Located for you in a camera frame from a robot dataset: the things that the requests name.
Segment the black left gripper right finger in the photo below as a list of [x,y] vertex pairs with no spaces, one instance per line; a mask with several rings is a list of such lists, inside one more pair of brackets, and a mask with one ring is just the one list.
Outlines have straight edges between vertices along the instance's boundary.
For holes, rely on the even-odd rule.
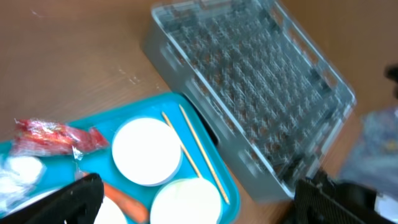
[[378,193],[362,185],[300,180],[296,186],[295,220],[299,224],[393,224],[375,211]]

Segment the pink bowl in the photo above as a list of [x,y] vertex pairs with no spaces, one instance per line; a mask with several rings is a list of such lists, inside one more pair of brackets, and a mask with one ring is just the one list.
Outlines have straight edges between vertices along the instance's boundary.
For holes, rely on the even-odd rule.
[[114,136],[112,157],[125,178],[149,187],[169,181],[183,159],[177,135],[155,118],[137,118],[123,124]]

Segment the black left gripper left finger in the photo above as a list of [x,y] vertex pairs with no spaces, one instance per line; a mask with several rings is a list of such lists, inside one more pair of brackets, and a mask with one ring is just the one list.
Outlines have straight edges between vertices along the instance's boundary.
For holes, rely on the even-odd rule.
[[93,224],[104,198],[99,174],[74,183],[1,219],[1,224]]

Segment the white bowl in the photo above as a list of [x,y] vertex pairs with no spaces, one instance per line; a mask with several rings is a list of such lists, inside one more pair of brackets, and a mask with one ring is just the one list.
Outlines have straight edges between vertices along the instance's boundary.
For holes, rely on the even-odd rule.
[[150,209],[151,224],[217,224],[222,199],[204,178],[178,179],[162,187]]

